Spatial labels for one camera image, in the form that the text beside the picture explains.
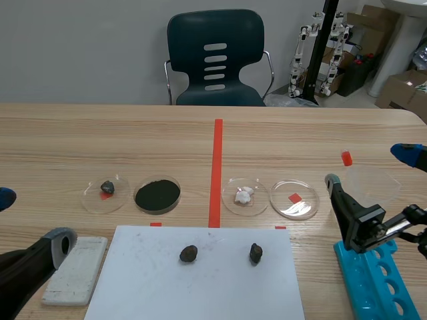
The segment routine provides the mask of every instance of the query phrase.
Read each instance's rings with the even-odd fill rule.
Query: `white sink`
[[[386,53],[368,93],[378,97],[391,75],[404,72],[427,27],[427,0],[381,0],[389,10],[402,15],[402,26]]]
[[[427,18],[427,0],[381,0],[389,10],[410,17]]]

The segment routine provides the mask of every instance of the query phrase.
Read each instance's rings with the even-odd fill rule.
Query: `white crumpled tissue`
[[[251,195],[254,194],[254,190],[249,187],[243,187],[242,189],[239,189],[239,191],[236,193],[236,198],[234,199],[234,202],[240,202],[242,205],[245,205],[246,203],[251,202]]]

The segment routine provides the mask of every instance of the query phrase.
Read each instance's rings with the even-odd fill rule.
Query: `black chair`
[[[250,10],[211,10],[176,15],[167,26],[170,60],[165,62],[169,104],[172,94],[167,64],[188,74],[189,86],[177,105],[265,106],[263,99],[274,81],[270,54],[264,51],[264,24]],[[246,65],[267,55],[272,80],[266,94],[239,80]]]

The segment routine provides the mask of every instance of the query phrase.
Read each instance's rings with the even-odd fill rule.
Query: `blue stand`
[[[364,254],[334,245],[357,320],[421,320],[392,254],[394,240]]]

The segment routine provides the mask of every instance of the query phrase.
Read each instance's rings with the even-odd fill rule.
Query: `red cap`
[[[350,154],[350,152],[348,150],[343,150],[341,152],[341,159],[342,159],[342,163],[346,167],[349,167],[353,164],[352,155]]]

